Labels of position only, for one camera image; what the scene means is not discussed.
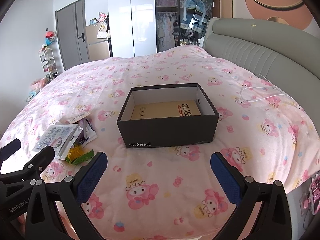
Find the pixel bead art board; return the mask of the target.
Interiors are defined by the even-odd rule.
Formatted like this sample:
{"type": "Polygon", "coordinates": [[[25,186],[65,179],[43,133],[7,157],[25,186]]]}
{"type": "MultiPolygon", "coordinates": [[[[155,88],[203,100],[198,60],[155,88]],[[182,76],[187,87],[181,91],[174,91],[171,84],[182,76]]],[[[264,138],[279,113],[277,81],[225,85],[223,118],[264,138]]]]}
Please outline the pixel bead art board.
{"type": "Polygon", "coordinates": [[[78,124],[49,126],[31,151],[39,153],[46,146],[50,146],[54,150],[55,158],[63,159],[66,147],[72,145],[72,140],[78,132],[81,132],[78,124]]]}

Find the yellow green snack bag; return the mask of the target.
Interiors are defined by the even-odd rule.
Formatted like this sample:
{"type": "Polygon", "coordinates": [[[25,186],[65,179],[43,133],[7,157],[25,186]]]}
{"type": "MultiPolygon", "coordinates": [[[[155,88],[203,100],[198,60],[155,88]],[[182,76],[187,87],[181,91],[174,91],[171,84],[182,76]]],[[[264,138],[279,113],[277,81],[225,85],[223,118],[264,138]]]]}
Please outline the yellow green snack bag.
{"type": "Polygon", "coordinates": [[[71,165],[79,165],[94,157],[94,151],[85,150],[81,145],[74,145],[68,151],[65,161],[71,165]]]}

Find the white blue wipes pack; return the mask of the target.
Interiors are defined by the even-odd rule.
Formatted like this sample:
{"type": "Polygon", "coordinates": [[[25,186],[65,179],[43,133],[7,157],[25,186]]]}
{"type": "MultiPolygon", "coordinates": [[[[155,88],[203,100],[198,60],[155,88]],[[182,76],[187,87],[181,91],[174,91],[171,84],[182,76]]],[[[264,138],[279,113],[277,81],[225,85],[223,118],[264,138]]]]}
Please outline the white blue wipes pack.
{"type": "Polygon", "coordinates": [[[97,134],[91,123],[87,119],[81,119],[78,124],[82,128],[80,135],[75,143],[81,147],[85,147],[88,143],[97,139],[97,134]]]}

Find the pink plush toys on floor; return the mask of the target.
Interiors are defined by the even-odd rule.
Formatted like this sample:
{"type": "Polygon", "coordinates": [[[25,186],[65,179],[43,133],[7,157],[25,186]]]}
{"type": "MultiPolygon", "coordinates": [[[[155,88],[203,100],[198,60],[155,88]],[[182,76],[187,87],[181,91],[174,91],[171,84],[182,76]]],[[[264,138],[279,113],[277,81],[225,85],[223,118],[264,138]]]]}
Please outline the pink plush toys on floor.
{"type": "Polygon", "coordinates": [[[46,77],[35,80],[30,85],[30,92],[28,97],[26,98],[26,102],[30,102],[33,97],[35,97],[48,83],[48,79],[46,77]]]}

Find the white shelf rack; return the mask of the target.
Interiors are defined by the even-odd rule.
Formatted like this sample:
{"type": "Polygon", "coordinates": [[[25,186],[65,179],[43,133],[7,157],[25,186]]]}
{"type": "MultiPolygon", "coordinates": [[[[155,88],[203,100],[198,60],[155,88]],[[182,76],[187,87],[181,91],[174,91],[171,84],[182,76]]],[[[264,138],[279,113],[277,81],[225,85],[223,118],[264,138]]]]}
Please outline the white shelf rack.
{"type": "Polygon", "coordinates": [[[52,81],[59,75],[52,48],[43,47],[39,52],[39,58],[44,76],[48,82],[52,81]]]}

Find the pink cartoon print blanket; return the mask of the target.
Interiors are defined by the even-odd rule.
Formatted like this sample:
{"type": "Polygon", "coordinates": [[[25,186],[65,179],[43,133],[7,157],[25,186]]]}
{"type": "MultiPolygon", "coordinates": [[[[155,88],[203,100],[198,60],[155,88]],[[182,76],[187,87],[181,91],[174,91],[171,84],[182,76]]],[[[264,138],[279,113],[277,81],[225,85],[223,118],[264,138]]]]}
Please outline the pink cartoon print blanket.
{"type": "Polygon", "coordinates": [[[61,74],[4,133],[1,145],[19,139],[22,147],[1,171],[16,171],[39,146],[60,149],[62,132],[41,137],[83,117],[97,135],[86,150],[108,158],[81,203],[104,239],[215,236],[235,208],[210,168],[215,152],[286,192],[319,170],[319,135],[300,101],[200,47],[180,46],[61,74]]]}

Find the tan glass protector box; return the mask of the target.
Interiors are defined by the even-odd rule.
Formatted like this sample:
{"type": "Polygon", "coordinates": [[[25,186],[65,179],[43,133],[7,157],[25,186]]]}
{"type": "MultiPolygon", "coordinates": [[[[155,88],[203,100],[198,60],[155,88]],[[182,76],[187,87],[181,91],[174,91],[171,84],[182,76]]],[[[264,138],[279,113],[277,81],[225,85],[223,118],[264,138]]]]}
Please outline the tan glass protector box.
{"type": "Polygon", "coordinates": [[[171,101],[136,105],[131,120],[198,116],[201,112],[195,101],[171,101]]]}

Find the tan fridge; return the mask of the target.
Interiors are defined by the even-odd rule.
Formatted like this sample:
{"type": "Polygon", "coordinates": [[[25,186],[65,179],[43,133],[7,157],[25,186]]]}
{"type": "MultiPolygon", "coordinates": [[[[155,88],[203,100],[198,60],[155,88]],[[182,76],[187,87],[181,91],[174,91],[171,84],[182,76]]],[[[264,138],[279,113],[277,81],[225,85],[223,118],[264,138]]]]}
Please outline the tan fridge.
{"type": "Polygon", "coordinates": [[[90,61],[104,60],[110,57],[109,44],[105,31],[106,28],[103,28],[104,31],[100,34],[101,25],[102,23],[98,22],[86,26],[85,29],[88,57],[90,61]]]}

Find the black Daphne shoe box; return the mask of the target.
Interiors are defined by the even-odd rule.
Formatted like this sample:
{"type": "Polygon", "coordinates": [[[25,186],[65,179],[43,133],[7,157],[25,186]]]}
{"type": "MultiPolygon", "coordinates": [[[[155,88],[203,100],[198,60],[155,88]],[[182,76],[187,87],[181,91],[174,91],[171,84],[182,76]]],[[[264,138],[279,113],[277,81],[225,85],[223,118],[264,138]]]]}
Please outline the black Daphne shoe box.
{"type": "Polygon", "coordinates": [[[156,148],[204,144],[213,140],[219,113],[198,83],[133,87],[117,125],[127,148],[156,148]],[[136,105],[195,101],[201,115],[131,120],[136,105]]]}

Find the grey door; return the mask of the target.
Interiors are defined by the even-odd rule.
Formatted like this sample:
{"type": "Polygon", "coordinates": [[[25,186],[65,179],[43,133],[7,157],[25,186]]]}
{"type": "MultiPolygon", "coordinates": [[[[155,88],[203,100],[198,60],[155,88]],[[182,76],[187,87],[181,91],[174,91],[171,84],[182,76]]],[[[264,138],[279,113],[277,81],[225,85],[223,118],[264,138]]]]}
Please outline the grey door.
{"type": "Polygon", "coordinates": [[[55,12],[56,32],[64,70],[89,61],[85,0],[77,0],[55,12]]]}

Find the grey upholstered headboard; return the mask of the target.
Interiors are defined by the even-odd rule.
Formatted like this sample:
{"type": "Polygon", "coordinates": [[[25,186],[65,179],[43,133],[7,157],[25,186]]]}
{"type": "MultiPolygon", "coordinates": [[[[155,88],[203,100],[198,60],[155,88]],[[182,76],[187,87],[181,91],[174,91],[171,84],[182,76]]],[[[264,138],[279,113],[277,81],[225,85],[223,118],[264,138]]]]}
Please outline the grey upholstered headboard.
{"type": "Polygon", "coordinates": [[[266,20],[211,18],[203,43],[213,57],[266,77],[319,125],[319,39],[266,20]]]}

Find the white wardrobe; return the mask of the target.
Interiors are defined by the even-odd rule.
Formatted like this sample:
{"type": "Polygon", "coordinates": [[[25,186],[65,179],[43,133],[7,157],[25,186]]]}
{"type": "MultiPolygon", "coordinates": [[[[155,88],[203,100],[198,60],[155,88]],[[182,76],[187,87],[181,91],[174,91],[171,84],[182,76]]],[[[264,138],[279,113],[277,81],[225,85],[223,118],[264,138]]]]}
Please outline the white wardrobe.
{"type": "Polygon", "coordinates": [[[154,54],[155,0],[107,0],[112,54],[135,57],[154,54]]]}

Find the dark glass display cabinet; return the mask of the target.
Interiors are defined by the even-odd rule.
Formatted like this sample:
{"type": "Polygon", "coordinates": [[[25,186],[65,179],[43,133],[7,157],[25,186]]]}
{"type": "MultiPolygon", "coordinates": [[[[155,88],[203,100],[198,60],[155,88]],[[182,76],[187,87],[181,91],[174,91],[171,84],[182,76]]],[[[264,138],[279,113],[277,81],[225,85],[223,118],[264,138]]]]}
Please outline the dark glass display cabinet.
{"type": "Polygon", "coordinates": [[[197,0],[155,0],[157,51],[187,45],[197,0]]]}

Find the black skateboard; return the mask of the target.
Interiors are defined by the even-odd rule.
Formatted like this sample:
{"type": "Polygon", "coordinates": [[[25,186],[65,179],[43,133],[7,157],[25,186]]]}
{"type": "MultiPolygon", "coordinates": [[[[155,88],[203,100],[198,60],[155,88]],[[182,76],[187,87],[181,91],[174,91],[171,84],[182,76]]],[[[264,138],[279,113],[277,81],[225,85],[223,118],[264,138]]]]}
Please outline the black skateboard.
{"type": "Polygon", "coordinates": [[[199,45],[205,36],[208,21],[212,16],[214,0],[197,0],[195,11],[191,20],[191,31],[188,36],[188,43],[199,45]]]}

